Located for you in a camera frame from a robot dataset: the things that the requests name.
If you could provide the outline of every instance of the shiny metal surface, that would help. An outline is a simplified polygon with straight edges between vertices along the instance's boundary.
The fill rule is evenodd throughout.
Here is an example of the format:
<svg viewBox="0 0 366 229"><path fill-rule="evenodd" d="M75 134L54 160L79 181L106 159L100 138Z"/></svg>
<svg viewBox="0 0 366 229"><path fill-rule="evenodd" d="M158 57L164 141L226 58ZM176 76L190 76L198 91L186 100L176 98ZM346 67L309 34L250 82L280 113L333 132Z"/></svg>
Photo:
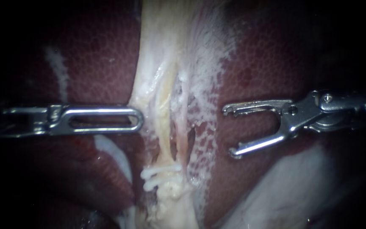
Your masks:
<svg viewBox="0 0 366 229"><path fill-rule="evenodd" d="M272 111L280 121L279 130L267 137L248 143L240 143L238 148L230 148L230 155L241 158L258 150L285 140L295 138L302 129L315 132L336 131L358 127L362 123L351 122L350 117L366 108L366 96L359 94L336 95L329 91L312 91L303 100L266 100L246 103L232 103L223 107L224 116L246 115L253 112Z"/></svg>
<svg viewBox="0 0 366 229"><path fill-rule="evenodd" d="M142 113L136 109L120 106L70 106L50 105L48 107L14 107L4 109L3 117L27 116L27 128L18 130L17 123L4 124L0 128L0 138L21 138L37 135L80 135L80 134L127 134L140 130L144 123ZM100 126L75 127L70 124L75 117L124 116L131 124L104 124Z"/></svg>

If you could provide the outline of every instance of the surgical clip applier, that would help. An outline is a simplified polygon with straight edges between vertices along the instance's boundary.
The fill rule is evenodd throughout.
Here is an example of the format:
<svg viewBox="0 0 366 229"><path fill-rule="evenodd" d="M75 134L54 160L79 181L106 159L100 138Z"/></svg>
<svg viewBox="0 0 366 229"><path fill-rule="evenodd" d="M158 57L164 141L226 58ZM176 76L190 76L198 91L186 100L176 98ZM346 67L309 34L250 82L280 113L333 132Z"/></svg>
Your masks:
<svg viewBox="0 0 366 229"><path fill-rule="evenodd" d="M351 120L351 116L360 110L366 110L366 94L353 92L340 95L328 90L314 90L299 102L292 100L251 101L231 103L222 108L224 116L272 111L280 121L279 130L275 134L248 143L239 143L238 148L230 148L229 153L234 158L241 158L260 149L295 138L302 129L320 133L343 128L361 128L364 123Z"/></svg>

